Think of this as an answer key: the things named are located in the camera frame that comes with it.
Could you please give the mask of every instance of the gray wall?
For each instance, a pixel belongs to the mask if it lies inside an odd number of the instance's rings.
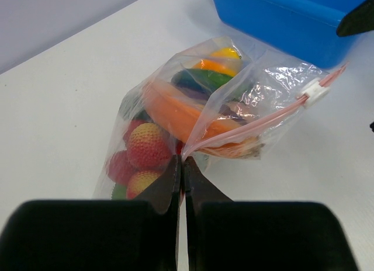
[[[134,1],[0,0],[0,74]]]

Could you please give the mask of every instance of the plastic bag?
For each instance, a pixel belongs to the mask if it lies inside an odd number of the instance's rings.
[[[123,99],[95,197],[133,199],[175,154],[258,159],[344,71],[228,37],[174,55]]]

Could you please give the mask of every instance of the blue container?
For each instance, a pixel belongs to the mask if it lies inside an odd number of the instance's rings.
[[[220,19],[321,68],[338,65],[358,35],[338,37],[342,18],[365,0],[214,0]]]

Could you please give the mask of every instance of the container rim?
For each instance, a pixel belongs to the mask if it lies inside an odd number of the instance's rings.
[[[321,21],[333,27],[338,27],[340,21],[346,15],[343,11],[320,5],[308,0],[264,0],[270,4],[286,8],[298,14],[302,14]]]

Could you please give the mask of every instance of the black object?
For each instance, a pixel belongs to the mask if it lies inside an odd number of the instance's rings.
[[[179,157],[132,201],[22,205],[0,238],[0,270],[174,271],[181,190],[191,271],[357,270],[324,205],[234,202]]]
[[[366,0],[344,16],[337,28],[340,37],[374,30],[374,0]]]

